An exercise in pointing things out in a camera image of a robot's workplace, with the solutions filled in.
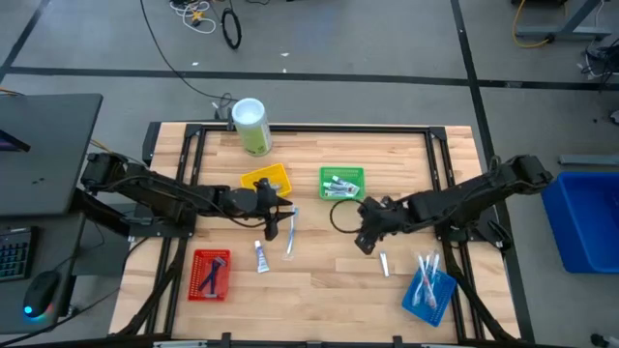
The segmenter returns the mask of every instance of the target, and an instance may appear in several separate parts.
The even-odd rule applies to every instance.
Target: wooden tabletop
[[[174,178],[185,124],[164,123],[151,168]],[[472,131],[446,127],[456,182],[481,174]],[[280,222],[280,235],[264,241],[261,229],[243,229],[223,218],[200,217],[190,239],[174,322],[174,338],[220,339],[231,332],[243,340],[322,340],[390,342],[456,342],[451,307],[434,328],[401,308],[401,299],[418,264],[416,253],[442,252],[432,228],[388,236],[373,255],[365,256],[353,243],[356,235],[337,232],[329,221],[333,202],[318,195],[321,166],[362,166],[366,193],[401,197],[431,189],[424,138],[411,133],[274,132],[273,150],[265,157],[246,155],[235,132],[209,131],[199,184],[240,185],[241,174],[281,162],[290,177],[286,197],[299,207],[294,259],[282,260],[289,220]],[[440,155],[438,146],[434,146]],[[191,152],[189,163],[192,163]],[[440,156],[438,167],[442,168]],[[442,186],[445,176],[439,170]],[[189,170],[186,173],[189,181]],[[335,213],[344,229],[360,225],[354,203]],[[264,246],[271,271],[256,272],[253,241]],[[152,290],[161,240],[151,239],[127,263],[110,326],[114,333],[139,310]],[[193,251],[199,248],[231,250],[230,288],[223,303],[188,301]],[[487,243],[469,244],[477,291],[505,330],[519,336],[514,305],[498,250]],[[382,274],[378,251],[387,252],[391,276]],[[473,337],[468,302],[462,297],[467,335]],[[165,303],[160,305],[162,330]]]

